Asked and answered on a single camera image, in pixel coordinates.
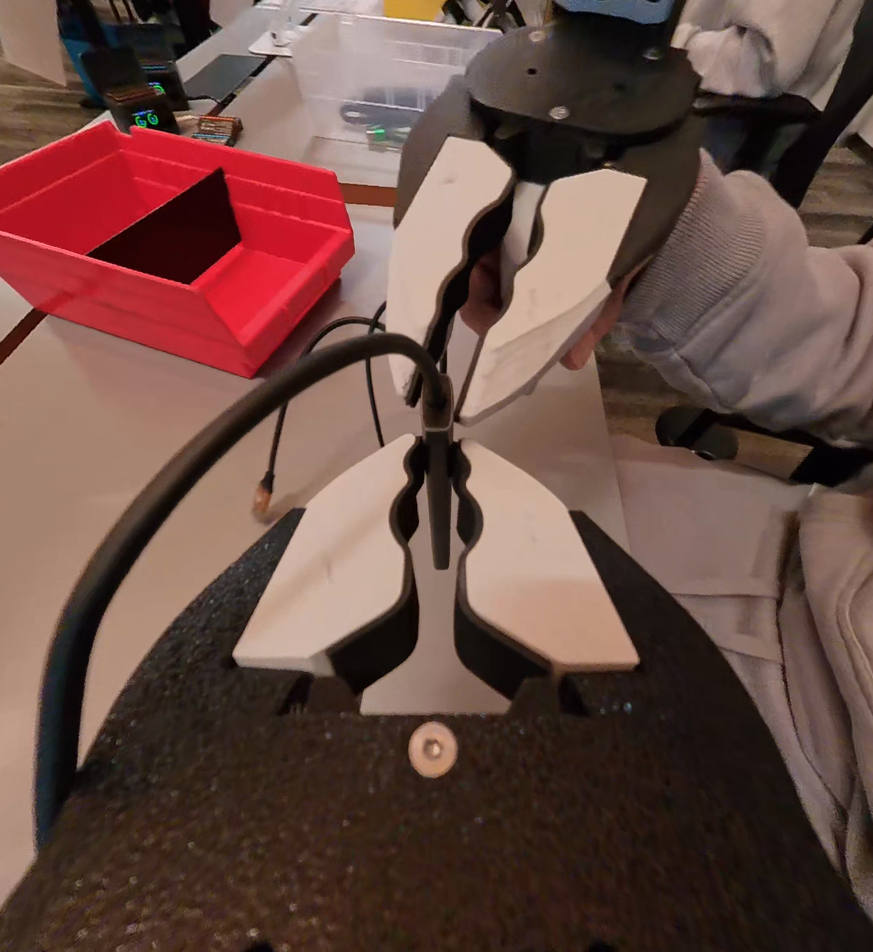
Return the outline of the red plastic bin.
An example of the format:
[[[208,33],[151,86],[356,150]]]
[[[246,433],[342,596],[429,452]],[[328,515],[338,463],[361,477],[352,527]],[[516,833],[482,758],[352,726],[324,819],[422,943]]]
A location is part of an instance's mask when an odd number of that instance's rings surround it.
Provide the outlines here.
[[[241,244],[192,285],[87,254],[217,168]],[[330,170],[111,122],[0,167],[0,277],[33,308],[251,378],[354,254]]]

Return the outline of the person's pale grey clothing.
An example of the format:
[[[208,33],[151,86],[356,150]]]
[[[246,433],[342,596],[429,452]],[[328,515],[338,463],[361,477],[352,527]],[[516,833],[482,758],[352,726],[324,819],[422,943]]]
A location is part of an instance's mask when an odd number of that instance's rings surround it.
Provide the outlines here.
[[[743,683],[873,920],[873,464],[807,487],[611,444],[633,557]]]

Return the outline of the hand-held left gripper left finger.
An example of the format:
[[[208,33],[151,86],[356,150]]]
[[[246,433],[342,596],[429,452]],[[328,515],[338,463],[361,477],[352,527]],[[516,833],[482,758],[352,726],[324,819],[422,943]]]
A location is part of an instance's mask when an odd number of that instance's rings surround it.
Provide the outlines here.
[[[235,645],[237,665],[335,676],[359,694],[409,657],[419,452],[403,435],[313,497]]]

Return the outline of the black bin divider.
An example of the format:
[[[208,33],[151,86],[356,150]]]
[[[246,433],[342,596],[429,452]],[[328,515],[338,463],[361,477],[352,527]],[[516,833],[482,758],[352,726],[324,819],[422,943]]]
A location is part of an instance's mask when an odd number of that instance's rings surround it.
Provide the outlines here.
[[[241,242],[225,171],[217,168],[87,256],[188,286]]]

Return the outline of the small brown battery pack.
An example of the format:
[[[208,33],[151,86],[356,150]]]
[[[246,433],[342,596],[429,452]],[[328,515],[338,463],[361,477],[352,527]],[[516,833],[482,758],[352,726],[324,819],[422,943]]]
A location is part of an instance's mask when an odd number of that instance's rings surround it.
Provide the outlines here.
[[[193,122],[188,134],[196,141],[232,148],[243,132],[242,121],[236,117],[206,114],[189,119]]]

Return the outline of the person's right hand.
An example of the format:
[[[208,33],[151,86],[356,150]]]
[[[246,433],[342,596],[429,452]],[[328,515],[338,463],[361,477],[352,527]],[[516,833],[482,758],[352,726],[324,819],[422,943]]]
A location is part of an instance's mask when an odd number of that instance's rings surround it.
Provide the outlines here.
[[[631,284],[646,264],[633,269],[614,287],[597,315],[590,319],[567,349],[560,363],[569,370],[581,369],[596,347],[620,319]],[[460,308],[463,323],[479,338],[484,338],[502,313],[500,250],[493,249],[474,265],[468,280],[466,302]]]

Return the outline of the black chair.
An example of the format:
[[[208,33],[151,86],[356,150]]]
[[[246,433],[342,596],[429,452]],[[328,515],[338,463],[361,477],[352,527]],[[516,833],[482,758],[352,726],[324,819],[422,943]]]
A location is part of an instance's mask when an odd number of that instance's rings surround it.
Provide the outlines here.
[[[864,2],[846,62],[822,111],[790,94],[758,99],[702,88],[696,107],[707,121],[706,146],[723,171],[758,173],[798,208],[829,152],[871,104],[873,2]]]

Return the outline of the clear plastic container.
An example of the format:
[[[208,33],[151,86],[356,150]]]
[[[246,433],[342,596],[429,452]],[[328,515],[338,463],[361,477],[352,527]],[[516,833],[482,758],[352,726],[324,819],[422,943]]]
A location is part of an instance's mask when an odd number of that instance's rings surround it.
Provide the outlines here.
[[[292,57],[311,131],[307,162],[344,184],[391,187],[426,108],[498,35],[478,29],[321,14]]]

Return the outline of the battery charger with green display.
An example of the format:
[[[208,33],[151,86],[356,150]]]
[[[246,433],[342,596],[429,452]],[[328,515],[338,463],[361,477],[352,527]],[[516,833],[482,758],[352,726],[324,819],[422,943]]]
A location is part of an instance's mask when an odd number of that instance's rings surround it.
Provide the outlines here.
[[[138,127],[181,135],[172,103],[156,84],[107,89],[101,95],[121,132],[130,133]]]

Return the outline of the black box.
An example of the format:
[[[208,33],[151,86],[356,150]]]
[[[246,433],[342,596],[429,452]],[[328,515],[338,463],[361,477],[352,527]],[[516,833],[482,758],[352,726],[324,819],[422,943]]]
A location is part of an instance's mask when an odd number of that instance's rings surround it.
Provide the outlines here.
[[[175,113],[190,109],[178,68],[165,57],[140,58],[127,46],[90,48],[79,55],[83,74],[98,98],[107,92],[131,87],[148,86],[166,96]]]

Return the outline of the black flat mat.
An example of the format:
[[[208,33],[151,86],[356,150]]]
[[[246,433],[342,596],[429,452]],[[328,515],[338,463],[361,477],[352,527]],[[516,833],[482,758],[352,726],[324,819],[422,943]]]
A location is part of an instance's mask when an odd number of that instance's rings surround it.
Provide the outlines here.
[[[188,102],[220,104],[269,64],[269,58],[252,54],[219,54],[183,82]]]

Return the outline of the blue crate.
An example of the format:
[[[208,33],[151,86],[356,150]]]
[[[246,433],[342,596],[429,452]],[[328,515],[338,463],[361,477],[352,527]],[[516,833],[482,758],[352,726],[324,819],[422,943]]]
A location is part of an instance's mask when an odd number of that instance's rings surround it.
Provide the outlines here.
[[[96,15],[100,29],[110,46],[123,42],[126,28],[138,26],[133,5],[120,1],[90,1],[88,5]],[[73,8],[73,2],[57,1],[58,35],[73,67],[79,71],[80,54],[92,47],[93,42],[83,26],[82,17]]]

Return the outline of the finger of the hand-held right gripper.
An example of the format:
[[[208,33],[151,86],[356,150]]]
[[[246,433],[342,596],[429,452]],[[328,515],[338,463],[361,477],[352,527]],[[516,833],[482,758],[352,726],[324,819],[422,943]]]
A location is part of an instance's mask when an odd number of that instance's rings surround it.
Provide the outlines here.
[[[513,213],[512,166],[473,139],[448,137],[399,225],[388,272],[388,331],[434,361],[445,354],[475,263],[501,244]]]
[[[646,184],[618,170],[516,184],[501,249],[509,296],[470,365],[458,422],[474,425],[532,392],[591,326]]]

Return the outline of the person's right forearm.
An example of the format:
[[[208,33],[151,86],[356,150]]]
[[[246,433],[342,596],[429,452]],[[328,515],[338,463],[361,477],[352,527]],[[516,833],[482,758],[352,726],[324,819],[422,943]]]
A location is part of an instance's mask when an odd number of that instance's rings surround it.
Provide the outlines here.
[[[617,330],[670,387],[764,428],[873,449],[873,240],[811,245],[762,177],[705,150]]]

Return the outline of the black chair base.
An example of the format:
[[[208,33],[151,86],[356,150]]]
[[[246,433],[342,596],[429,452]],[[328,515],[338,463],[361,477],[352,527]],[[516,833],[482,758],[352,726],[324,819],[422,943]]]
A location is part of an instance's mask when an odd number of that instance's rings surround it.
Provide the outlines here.
[[[739,451],[734,431],[808,446],[810,451],[788,480],[800,484],[840,485],[873,462],[873,452],[858,446],[834,446],[799,429],[764,428],[736,413],[679,406],[664,411],[655,421],[655,438],[661,446],[686,448],[710,461],[733,461]]]

